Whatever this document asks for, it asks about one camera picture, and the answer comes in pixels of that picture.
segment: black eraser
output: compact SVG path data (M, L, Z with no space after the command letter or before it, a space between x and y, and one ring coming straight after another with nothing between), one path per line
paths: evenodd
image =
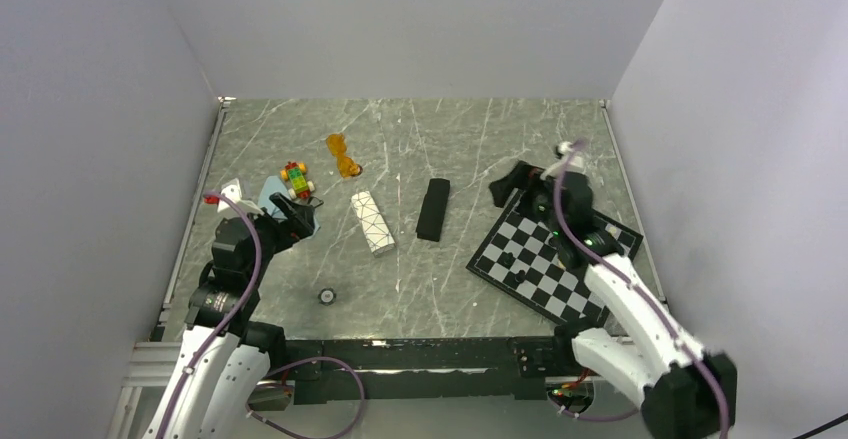
M445 222L445 210L450 195L450 181L433 178L427 186L427 194L421 204L421 214L418 215L418 226L415 232L419 239L439 242L442 238L442 224Z

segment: white wall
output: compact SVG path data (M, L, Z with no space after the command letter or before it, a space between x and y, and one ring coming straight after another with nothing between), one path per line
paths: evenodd
M106 434L217 101L163 0L0 0L0 437Z
M610 97L662 0L169 0L217 91Z
M613 98L674 312L739 368L738 437L846 412L846 91L848 0L665 0Z

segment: toy car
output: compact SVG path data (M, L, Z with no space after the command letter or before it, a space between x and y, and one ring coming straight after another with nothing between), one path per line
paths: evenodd
M284 181L289 181L289 196L292 199L309 199L310 193L315 190L315 184L312 181L307 181L306 164L302 162L290 162L286 164L286 168L280 171L280 177Z

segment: orange bottle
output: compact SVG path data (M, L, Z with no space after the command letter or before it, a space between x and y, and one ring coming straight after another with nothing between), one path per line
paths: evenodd
M336 156L336 167L339 168L339 174L342 177L362 174L362 167L345 154L347 146L344 143L344 134L330 134L327 137L327 149L330 150L330 154Z

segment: gray marble surface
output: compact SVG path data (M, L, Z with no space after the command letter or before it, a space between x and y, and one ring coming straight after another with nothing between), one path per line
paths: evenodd
M324 142L343 132L364 172L342 179ZM304 162L320 231L271 262L254 319L279 324L296 339L547 335L553 323L465 269L501 209L488 183L516 160L546 166L552 146L585 138L595 208L637 229L633 206L597 101L545 99L244 100L230 106L206 188L238 177L258 194L288 161ZM439 243L415 237L431 177L451 181ZM368 250L350 197L371 191L397 248ZM165 339L176 338L189 295L210 258L219 218L201 207L172 301ZM656 293L644 249L636 269ZM332 287L336 303L319 304ZM612 319L608 330L621 334Z

